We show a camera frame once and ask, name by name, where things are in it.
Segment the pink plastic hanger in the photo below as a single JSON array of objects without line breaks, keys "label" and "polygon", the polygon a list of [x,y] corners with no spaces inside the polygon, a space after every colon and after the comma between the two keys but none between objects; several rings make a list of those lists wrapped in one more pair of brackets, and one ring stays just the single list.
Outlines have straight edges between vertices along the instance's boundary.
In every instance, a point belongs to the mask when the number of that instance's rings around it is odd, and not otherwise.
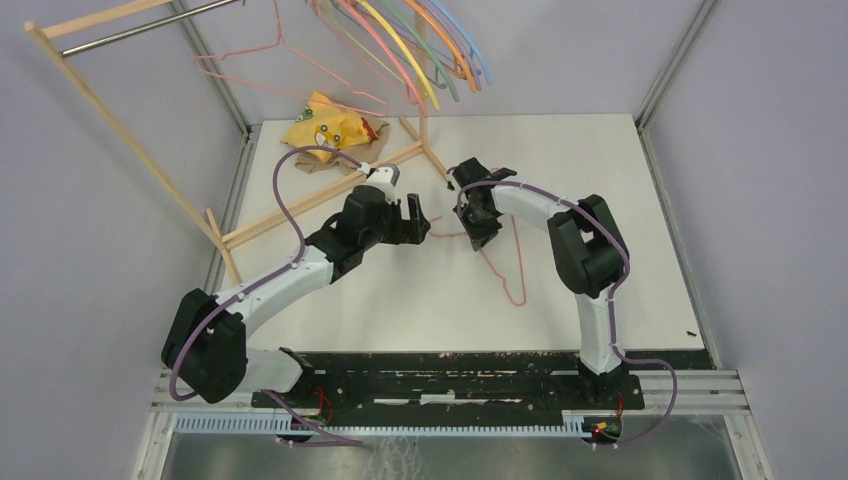
[{"label": "pink plastic hanger", "polygon": [[420,116],[430,116],[433,88],[421,63],[398,31],[374,7],[373,1],[307,1],[313,12],[338,31],[353,49],[369,58],[377,70],[395,77],[394,83]]}]

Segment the light blue hanger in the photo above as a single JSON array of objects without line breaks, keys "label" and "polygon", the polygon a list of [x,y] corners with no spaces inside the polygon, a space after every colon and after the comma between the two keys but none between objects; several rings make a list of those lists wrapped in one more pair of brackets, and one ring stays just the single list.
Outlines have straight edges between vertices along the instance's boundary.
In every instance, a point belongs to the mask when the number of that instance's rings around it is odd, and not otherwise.
[{"label": "light blue hanger", "polygon": [[456,30],[460,33],[460,35],[465,39],[468,46],[471,49],[471,54],[474,58],[479,60],[480,66],[482,68],[482,72],[484,75],[484,79],[488,86],[493,85],[493,78],[491,74],[491,69],[489,63],[485,56],[483,55],[481,49],[478,47],[477,43],[465,28],[465,26],[457,19],[457,17],[446,7],[446,5],[440,0],[432,0],[431,3],[435,6],[435,8],[440,11],[447,20],[453,24]]}]

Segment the yellow hanger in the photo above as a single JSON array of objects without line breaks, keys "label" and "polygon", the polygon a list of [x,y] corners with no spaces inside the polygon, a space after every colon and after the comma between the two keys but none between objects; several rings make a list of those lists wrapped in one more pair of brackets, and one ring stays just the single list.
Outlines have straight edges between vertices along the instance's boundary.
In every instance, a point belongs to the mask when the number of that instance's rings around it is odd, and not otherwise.
[{"label": "yellow hanger", "polygon": [[317,1],[316,13],[388,86],[427,117],[441,108],[427,72],[432,49],[392,1]]}]

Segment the green hanger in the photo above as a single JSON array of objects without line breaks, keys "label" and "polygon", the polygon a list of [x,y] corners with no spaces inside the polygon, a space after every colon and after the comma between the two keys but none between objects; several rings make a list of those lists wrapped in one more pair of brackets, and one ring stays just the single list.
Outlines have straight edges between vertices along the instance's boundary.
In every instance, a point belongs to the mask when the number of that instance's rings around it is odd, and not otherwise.
[{"label": "green hanger", "polygon": [[439,85],[436,92],[445,92],[455,102],[462,99],[463,89],[478,93],[482,71],[478,68],[477,58],[472,56],[470,47],[453,24],[431,1],[392,2],[412,20],[433,51],[427,72],[431,81]]}]

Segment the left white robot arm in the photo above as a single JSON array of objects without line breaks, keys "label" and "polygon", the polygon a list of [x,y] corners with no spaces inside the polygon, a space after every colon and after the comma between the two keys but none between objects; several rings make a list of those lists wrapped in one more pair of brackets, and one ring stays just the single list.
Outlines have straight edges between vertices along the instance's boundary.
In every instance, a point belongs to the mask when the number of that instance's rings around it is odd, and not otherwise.
[{"label": "left white robot arm", "polygon": [[303,238],[295,254],[247,284],[180,300],[161,361],[171,371],[172,399],[218,403],[239,388],[272,390],[293,407],[313,397],[313,378],[293,352],[251,350],[249,338],[302,297],[328,287],[361,265],[378,244],[419,245],[431,228],[418,194],[390,200],[378,187],[360,185],[340,211]]}]

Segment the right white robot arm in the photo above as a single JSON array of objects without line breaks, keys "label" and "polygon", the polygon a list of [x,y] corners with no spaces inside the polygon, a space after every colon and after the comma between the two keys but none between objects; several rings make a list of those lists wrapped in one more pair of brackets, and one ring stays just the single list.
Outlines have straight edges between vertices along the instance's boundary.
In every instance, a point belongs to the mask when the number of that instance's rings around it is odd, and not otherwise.
[{"label": "right white robot arm", "polygon": [[498,235],[503,215],[548,235],[555,270],[577,303],[579,358],[589,372],[577,382],[578,396],[591,408],[606,406],[618,393],[610,373],[622,364],[610,296],[629,273],[629,254],[606,201],[599,195],[569,200],[520,180],[509,168],[490,171],[474,157],[448,174],[459,187],[456,214],[473,250]]}]

